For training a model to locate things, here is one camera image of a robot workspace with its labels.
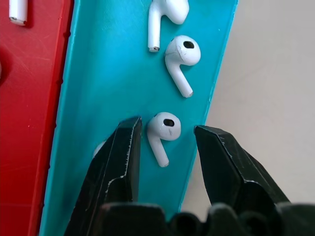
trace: wireless earbud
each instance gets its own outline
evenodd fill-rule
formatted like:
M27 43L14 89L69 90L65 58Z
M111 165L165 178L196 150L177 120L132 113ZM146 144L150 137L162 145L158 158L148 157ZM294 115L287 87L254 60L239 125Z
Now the wireless earbud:
M12 23L24 26L28 20L28 0L10 0L9 18Z
M175 24L182 24L189 12L188 0L152 0L149 10L148 48L159 51L161 17L166 15Z
M188 36L175 37L165 52L165 64L177 88L184 97L193 94L187 79L180 69L180 65L195 65L201 58L201 51L195 40Z
M155 115L148 124L147 135L154 156L159 166L168 166L168 158L161 139L173 141L181 135L181 122L171 113L161 112Z

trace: red tray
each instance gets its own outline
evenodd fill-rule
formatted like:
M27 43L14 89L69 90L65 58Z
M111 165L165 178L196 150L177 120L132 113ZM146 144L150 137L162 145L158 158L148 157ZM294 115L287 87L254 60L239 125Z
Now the red tray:
M29 0L28 25L0 3L0 235L34 236L43 209L71 0Z

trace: white earbud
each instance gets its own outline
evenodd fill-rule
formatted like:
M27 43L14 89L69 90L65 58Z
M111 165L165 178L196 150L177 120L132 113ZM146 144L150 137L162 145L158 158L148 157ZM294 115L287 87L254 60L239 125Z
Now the white earbud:
M28 20L28 0L10 0L9 18L12 23L24 26Z
M154 156L159 166L168 166L168 158L161 139L173 141L181 135L181 122L171 113L161 112L155 115L148 124L147 135Z
M165 64L177 88L184 97L193 94L187 79L180 69L180 65L195 65L201 58L201 51L195 40L188 36L175 37L165 52Z
M175 24L181 25L189 12L188 0L152 0L149 10L148 48L159 51L161 17L166 15Z

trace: teal tray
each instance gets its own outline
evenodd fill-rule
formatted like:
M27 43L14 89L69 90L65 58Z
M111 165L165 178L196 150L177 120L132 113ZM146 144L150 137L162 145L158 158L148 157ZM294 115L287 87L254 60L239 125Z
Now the teal tray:
M161 22L161 50L149 53L150 0L76 0L48 173L40 236L62 236L96 146L118 123L143 120L139 201L178 212L196 154L193 127L204 124L213 97L237 0L190 0L183 25ZM176 35L198 43L201 60L182 66L194 94L185 99L169 76L164 52ZM182 134L164 142L169 166L161 168L145 126L158 112L171 112Z

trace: white background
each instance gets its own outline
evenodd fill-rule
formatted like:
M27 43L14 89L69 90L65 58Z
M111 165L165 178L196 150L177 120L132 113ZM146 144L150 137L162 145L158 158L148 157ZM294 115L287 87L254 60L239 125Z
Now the white background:
M315 203L314 12L314 0L239 1L207 121L295 203ZM182 210L203 220L209 205L197 156Z

